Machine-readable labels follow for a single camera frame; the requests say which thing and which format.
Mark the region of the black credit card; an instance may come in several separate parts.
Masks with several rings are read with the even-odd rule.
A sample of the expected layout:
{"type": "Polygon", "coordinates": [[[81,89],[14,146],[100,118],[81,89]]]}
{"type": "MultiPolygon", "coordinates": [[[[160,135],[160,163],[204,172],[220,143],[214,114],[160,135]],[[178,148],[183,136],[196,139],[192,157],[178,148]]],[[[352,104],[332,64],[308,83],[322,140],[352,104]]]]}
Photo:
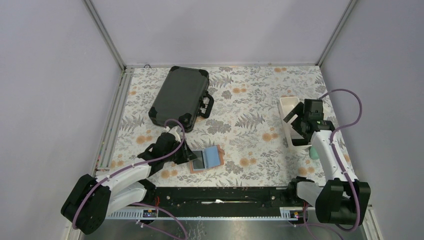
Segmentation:
{"type": "Polygon", "coordinates": [[[194,150],[193,153],[196,156],[196,159],[192,160],[192,169],[193,171],[203,171],[206,169],[206,164],[204,160],[204,151],[203,150],[194,150]]]}
{"type": "Polygon", "coordinates": [[[298,102],[297,105],[285,116],[283,121],[285,123],[289,123],[289,121],[297,115],[298,117],[302,117],[304,115],[304,103],[298,102]]]}

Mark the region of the white rectangular plastic tray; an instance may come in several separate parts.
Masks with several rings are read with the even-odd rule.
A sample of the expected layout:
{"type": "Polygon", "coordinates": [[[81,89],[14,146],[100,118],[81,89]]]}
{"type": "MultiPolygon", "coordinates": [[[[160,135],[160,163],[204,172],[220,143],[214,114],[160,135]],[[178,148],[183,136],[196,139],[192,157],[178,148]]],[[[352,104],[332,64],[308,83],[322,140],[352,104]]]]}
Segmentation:
{"type": "Polygon", "coordinates": [[[281,118],[281,122],[283,125],[283,131],[287,140],[288,149],[290,151],[307,151],[311,147],[310,144],[293,144],[293,140],[302,140],[303,137],[297,133],[292,126],[292,122],[297,118],[295,114],[289,122],[285,122],[284,118],[295,108],[295,106],[300,102],[299,98],[296,96],[287,96],[281,97],[279,99],[278,109],[281,118]]]}

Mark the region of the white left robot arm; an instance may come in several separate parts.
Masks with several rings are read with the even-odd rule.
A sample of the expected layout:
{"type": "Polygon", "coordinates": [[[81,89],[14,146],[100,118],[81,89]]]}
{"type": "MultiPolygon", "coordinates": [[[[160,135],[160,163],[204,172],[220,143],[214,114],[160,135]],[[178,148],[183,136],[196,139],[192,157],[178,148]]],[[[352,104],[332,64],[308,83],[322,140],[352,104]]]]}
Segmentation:
{"type": "Polygon", "coordinates": [[[197,155],[176,133],[164,132],[135,161],[105,175],[81,176],[61,207],[60,213],[74,229],[89,235],[105,218],[133,203],[156,204],[156,185],[148,180],[165,163],[177,165],[195,160],[197,155]]]}

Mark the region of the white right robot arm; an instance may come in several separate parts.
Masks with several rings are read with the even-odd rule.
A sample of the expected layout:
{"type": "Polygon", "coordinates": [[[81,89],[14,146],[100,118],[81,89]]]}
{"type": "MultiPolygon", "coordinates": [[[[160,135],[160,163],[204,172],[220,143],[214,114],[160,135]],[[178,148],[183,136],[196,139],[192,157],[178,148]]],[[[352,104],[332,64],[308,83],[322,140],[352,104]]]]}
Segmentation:
{"type": "Polygon", "coordinates": [[[321,223],[360,226],[371,188],[359,181],[344,159],[335,127],[325,119],[323,101],[282,97],[279,112],[289,149],[315,149],[326,179],[320,187],[313,180],[297,176],[289,184],[287,201],[293,206],[304,201],[311,204],[321,223]]]}

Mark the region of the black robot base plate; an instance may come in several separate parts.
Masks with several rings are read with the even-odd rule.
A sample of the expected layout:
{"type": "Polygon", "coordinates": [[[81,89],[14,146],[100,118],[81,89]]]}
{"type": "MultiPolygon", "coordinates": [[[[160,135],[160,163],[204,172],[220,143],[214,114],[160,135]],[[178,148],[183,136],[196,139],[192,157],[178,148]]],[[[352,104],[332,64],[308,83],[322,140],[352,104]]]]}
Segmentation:
{"type": "Polygon", "coordinates": [[[197,206],[247,206],[306,208],[290,187],[157,187],[157,203],[135,202],[126,208],[149,208],[172,215],[166,209],[197,206]]]}

